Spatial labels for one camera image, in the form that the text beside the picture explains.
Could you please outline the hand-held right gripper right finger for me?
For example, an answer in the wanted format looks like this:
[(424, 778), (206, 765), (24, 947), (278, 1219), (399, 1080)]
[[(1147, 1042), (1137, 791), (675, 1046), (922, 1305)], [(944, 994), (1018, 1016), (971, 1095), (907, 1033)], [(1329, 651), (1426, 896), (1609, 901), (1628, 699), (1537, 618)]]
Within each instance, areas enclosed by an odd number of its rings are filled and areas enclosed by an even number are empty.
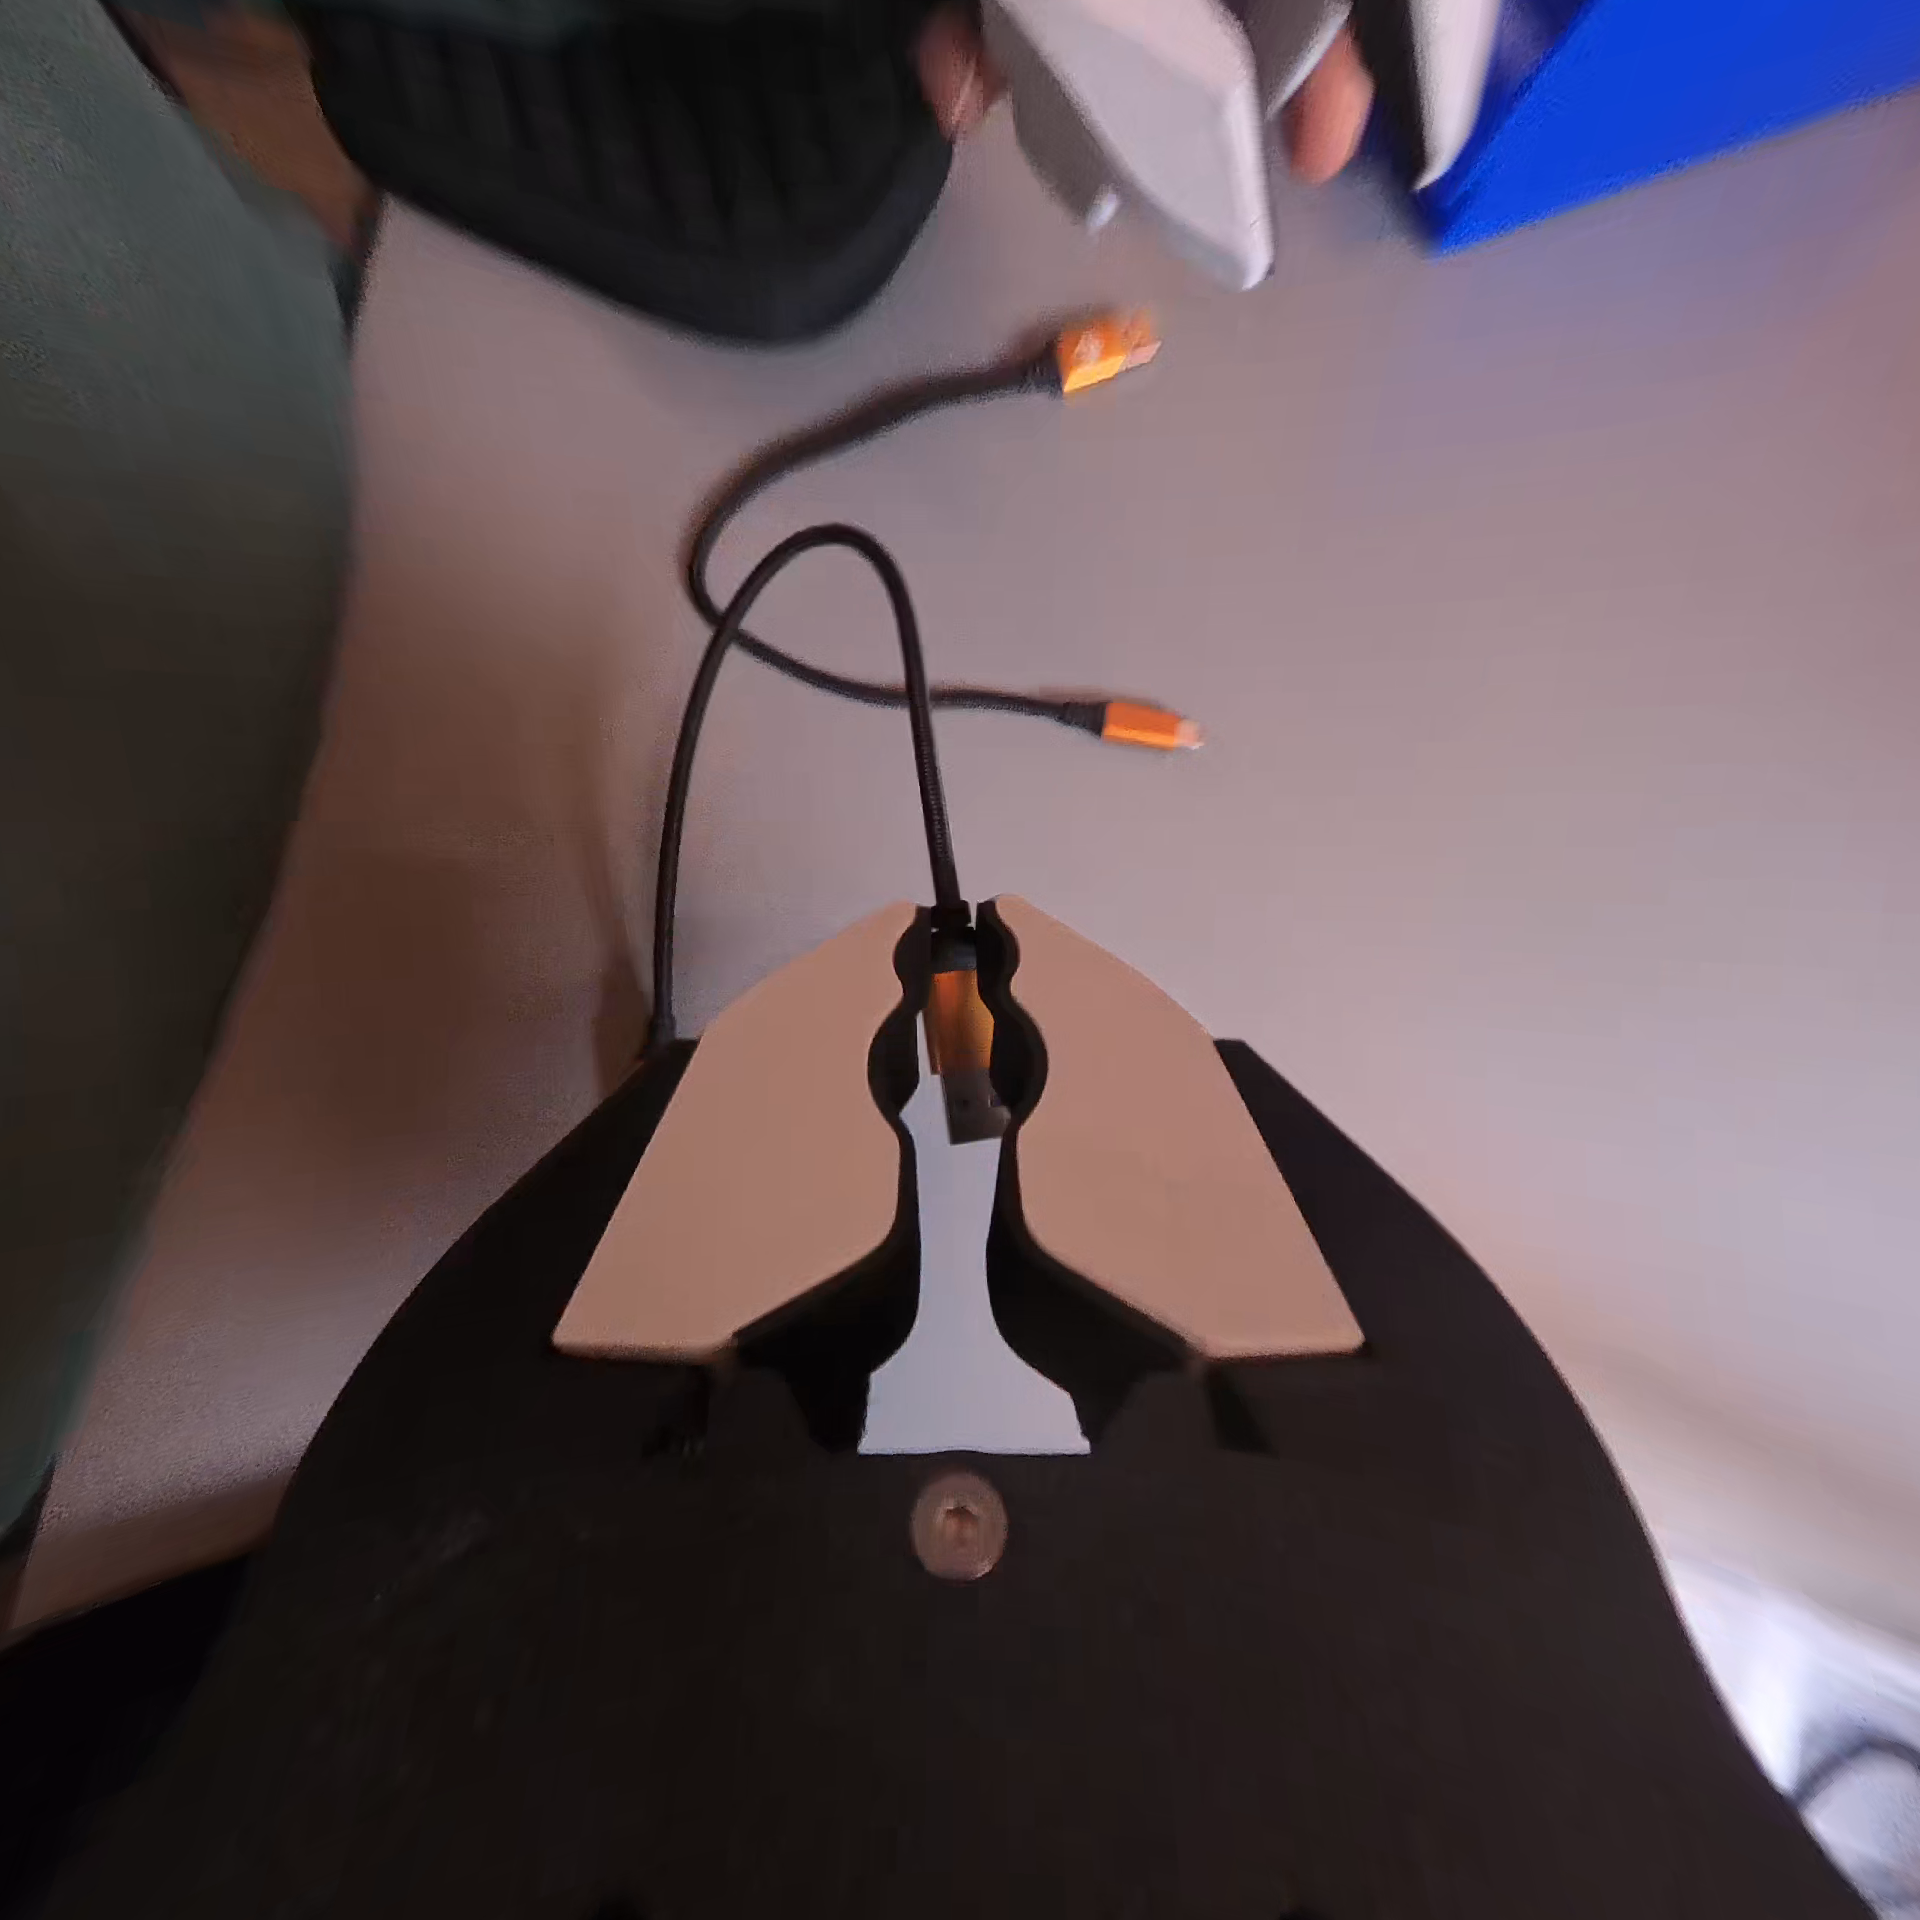
[(1036, 1030), (1018, 1123), (1036, 1251), (1206, 1362), (1352, 1356), (1363, 1332), (1218, 1046), (1152, 977), (1030, 899), (994, 899)]

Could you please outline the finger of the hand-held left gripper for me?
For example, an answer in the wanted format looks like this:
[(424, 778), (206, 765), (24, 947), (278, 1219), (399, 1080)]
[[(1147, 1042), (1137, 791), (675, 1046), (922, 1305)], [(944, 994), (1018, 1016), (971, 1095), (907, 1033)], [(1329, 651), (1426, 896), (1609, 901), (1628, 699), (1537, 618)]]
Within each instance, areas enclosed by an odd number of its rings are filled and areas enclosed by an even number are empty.
[(981, 1), (1019, 154), (1084, 229), (1119, 214), (1221, 285), (1273, 270), (1251, 46), (1218, 1)]
[(1475, 129), (1499, 1), (1355, 1), (1353, 37), (1408, 187), (1428, 189)]

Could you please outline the person's left hand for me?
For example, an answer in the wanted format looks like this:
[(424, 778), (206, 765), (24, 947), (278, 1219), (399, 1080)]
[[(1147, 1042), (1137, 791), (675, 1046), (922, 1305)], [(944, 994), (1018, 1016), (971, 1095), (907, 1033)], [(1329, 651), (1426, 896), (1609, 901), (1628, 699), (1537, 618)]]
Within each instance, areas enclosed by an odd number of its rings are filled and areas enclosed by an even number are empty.
[[(927, 14), (915, 67), (925, 105), (948, 140), (973, 131), (1002, 92), (999, 71), (966, 5)], [(1352, 29), (1342, 26), (1282, 105), (1287, 171), (1306, 183), (1335, 179), (1360, 149), (1374, 100), (1374, 78)]]

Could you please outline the black cable orange plugs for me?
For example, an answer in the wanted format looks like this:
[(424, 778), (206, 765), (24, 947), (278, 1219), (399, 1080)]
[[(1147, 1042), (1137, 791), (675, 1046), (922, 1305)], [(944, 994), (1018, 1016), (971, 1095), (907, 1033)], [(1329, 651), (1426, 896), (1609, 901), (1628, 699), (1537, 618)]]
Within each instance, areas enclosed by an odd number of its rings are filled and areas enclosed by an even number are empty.
[(957, 880), (920, 621), (899, 564), (871, 534), (851, 523), (810, 526), (773, 543), (750, 567), (721, 612), (710, 619), (708, 640), (675, 732), (662, 803), (651, 887), (651, 1004), (639, 1053), (649, 1059), (678, 1038), (675, 916), (684, 828), (701, 732), (721, 668), (748, 636), (750, 613), (773, 579), (803, 556), (826, 550), (848, 552), (867, 564), (892, 613), (932, 885), (930, 982), (924, 999), (925, 1057), (940, 1082), (948, 1139), (954, 1143), (994, 1139), (1006, 1130), (991, 1074), (995, 1028), (980, 988), (971, 905), (964, 899)]
[[(710, 564), (732, 521), (758, 495), (806, 467), (866, 447), (901, 428), (969, 405), (1043, 397), (1061, 401), (1092, 394), (1159, 351), (1159, 336), (1139, 314), (1092, 314), (1068, 322), (1037, 346), (991, 363), (932, 372), (897, 381), (826, 419), (755, 449), (708, 495), (684, 543), (684, 594), (695, 613), (716, 621), (721, 601), (710, 585)], [(936, 683), (934, 711), (983, 711), (1032, 717), (1093, 740), (1154, 753), (1194, 751), (1204, 741), (1197, 722), (1149, 702), (1026, 693), (969, 683)]]

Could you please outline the blue plastic bin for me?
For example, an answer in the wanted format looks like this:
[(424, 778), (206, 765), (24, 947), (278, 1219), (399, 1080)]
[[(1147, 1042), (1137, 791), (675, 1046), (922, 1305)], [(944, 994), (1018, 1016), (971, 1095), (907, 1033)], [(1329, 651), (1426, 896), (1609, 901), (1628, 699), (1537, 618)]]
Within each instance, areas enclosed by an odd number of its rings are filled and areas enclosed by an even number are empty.
[(1456, 254), (1915, 83), (1913, 1), (1507, 1), (1475, 127), (1409, 203)]

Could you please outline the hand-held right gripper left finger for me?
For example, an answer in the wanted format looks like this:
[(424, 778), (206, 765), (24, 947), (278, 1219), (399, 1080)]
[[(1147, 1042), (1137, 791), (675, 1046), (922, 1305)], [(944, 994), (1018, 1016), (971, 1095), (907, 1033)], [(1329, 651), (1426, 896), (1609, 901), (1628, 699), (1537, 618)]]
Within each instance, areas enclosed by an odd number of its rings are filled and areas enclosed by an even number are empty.
[(870, 1053), (899, 1010), (889, 901), (737, 996), (700, 1035), (564, 1305), (555, 1351), (714, 1362), (878, 1251), (899, 1133)]

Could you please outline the black ribbed cushion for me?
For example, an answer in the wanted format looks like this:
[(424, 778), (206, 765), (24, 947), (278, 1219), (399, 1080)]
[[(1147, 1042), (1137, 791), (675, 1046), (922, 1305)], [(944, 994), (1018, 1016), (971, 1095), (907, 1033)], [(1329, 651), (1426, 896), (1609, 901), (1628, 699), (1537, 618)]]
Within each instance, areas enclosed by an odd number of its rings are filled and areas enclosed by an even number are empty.
[(395, 197), (643, 318), (791, 346), (862, 314), (948, 183), (934, 3), (289, 3)]

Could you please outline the person's green torso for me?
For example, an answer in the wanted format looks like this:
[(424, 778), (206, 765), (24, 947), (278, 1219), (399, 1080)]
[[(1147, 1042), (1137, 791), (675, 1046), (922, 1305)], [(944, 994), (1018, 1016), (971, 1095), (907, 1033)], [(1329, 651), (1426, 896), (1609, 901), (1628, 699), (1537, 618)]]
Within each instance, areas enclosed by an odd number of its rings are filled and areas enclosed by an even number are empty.
[(352, 521), (338, 249), (103, 3), (3, 3), (2, 1520), (275, 887)]

